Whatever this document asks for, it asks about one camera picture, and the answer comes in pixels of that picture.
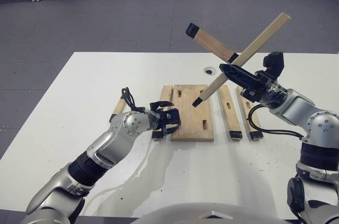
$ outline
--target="gray floor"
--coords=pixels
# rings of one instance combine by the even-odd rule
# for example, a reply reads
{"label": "gray floor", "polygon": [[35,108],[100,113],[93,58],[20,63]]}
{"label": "gray floor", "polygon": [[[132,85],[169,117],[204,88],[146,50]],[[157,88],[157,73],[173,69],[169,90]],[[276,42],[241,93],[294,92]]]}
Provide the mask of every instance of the gray floor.
{"label": "gray floor", "polygon": [[0,157],[74,51],[205,52],[190,22],[242,51],[282,11],[261,51],[339,51],[338,0],[0,0]]}

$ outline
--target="black joint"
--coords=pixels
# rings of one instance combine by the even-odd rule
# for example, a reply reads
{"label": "black joint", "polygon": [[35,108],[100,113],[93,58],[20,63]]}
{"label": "black joint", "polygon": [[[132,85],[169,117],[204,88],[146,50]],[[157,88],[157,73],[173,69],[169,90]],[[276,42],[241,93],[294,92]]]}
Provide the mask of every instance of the black joint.
{"label": "black joint", "polygon": [[243,134],[241,131],[230,130],[229,135],[231,136],[232,139],[243,138]]}
{"label": "black joint", "polygon": [[86,152],[83,152],[68,166],[68,172],[77,182],[92,186],[107,172],[107,169],[99,166],[88,157]]}
{"label": "black joint", "polygon": [[228,63],[231,64],[239,55],[237,53],[234,53],[231,58],[228,59]]}
{"label": "black joint", "polygon": [[258,139],[262,139],[264,137],[264,135],[261,131],[251,131],[249,133],[249,136],[251,137],[252,140],[258,140]]}
{"label": "black joint", "polygon": [[202,99],[200,99],[200,97],[198,97],[194,102],[193,102],[193,107],[197,107],[200,103],[202,102]]}
{"label": "black joint", "polygon": [[195,38],[195,35],[197,34],[197,32],[199,31],[199,27],[198,26],[196,26],[195,24],[193,24],[193,23],[190,23],[190,25],[189,25],[189,27],[187,28],[187,30],[186,30],[186,34],[188,35],[188,36],[190,36],[192,39],[194,39]]}

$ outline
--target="wooden slat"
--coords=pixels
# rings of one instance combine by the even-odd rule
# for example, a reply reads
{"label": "wooden slat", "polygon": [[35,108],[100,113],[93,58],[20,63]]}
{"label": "wooden slat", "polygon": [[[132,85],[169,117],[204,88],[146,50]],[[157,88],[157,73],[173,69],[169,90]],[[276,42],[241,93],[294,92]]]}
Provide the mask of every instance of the wooden slat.
{"label": "wooden slat", "polygon": [[237,57],[238,55],[230,48],[228,48],[226,45],[224,45],[221,41],[210,35],[205,30],[199,28],[197,33],[194,36],[194,40],[202,45],[207,50],[214,53],[217,57],[219,57],[224,62],[230,63],[230,58],[232,56]]}
{"label": "wooden slat", "polygon": [[244,63],[246,63],[250,57],[252,57],[253,54],[257,53],[259,49],[263,45],[265,45],[266,42],[272,36],[280,29],[282,28],[291,17],[287,15],[286,13],[280,13],[279,16],[276,17],[273,22],[265,28],[265,30],[259,34],[259,36],[251,43],[249,46],[242,52],[241,56],[239,56],[233,64],[242,66]]}
{"label": "wooden slat", "polygon": [[119,99],[117,106],[115,107],[113,114],[121,114],[126,106],[126,102],[123,98]]}
{"label": "wooden slat", "polygon": [[[251,43],[249,46],[242,52],[240,56],[238,56],[231,64],[242,66],[244,65],[280,28],[282,28],[291,17],[285,13],[281,13],[276,17],[273,22],[265,28],[265,30],[259,34],[259,36]],[[219,57],[218,54],[215,53],[215,50],[209,49],[216,56]],[[226,75],[219,75],[197,98],[197,103],[201,101],[207,100],[221,85],[223,85],[227,81]]]}
{"label": "wooden slat", "polygon": [[163,91],[161,92],[161,101],[172,101],[173,94],[173,86],[172,85],[164,85]]}
{"label": "wooden slat", "polygon": [[[238,86],[236,92],[240,100],[240,107],[246,119],[244,123],[246,131],[249,131],[249,136],[251,137],[252,140],[262,139],[264,137],[262,132],[253,129],[252,126],[249,125],[248,120],[247,120],[248,113],[254,106],[253,103],[240,95],[240,93],[242,92],[241,87]],[[256,113],[252,115],[252,120],[256,125],[260,126],[258,116],[256,115]]]}
{"label": "wooden slat", "polygon": [[207,85],[174,85],[172,102],[179,110],[181,128],[172,134],[171,141],[214,141],[209,101],[192,106],[206,88]]}
{"label": "wooden slat", "polygon": [[220,105],[222,114],[225,118],[229,134],[233,140],[241,140],[243,138],[237,115],[234,109],[233,101],[227,85],[219,88]]}

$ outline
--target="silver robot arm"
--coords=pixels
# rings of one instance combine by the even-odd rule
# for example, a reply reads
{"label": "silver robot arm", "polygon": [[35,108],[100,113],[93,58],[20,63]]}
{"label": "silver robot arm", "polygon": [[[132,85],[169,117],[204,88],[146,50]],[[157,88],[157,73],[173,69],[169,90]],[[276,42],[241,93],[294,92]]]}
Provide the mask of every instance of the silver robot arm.
{"label": "silver robot arm", "polygon": [[57,172],[33,197],[21,224],[74,223],[84,206],[84,197],[89,194],[95,182],[126,157],[141,133],[162,128],[165,135],[166,124],[176,122],[164,122],[163,117],[168,118],[167,113],[173,112],[177,112],[177,109],[164,112],[130,111],[115,115],[109,129],[74,162],[68,163]]}
{"label": "silver robot arm", "polygon": [[297,176],[288,183],[288,205],[306,223],[337,223],[339,114],[315,107],[292,89],[287,92],[286,100],[270,112],[306,132]]}
{"label": "silver robot arm", "polygon": [[292,89],[278,84],[283,54],[265,57],[266,71],[255,75],[234,65],[220,65],[226,76],[243,88],[242,96],[259,102],[283,121],[304,129],[297,175],[288,183],[288,205],[304,223],[339,222],[339,114],[322,110]]}

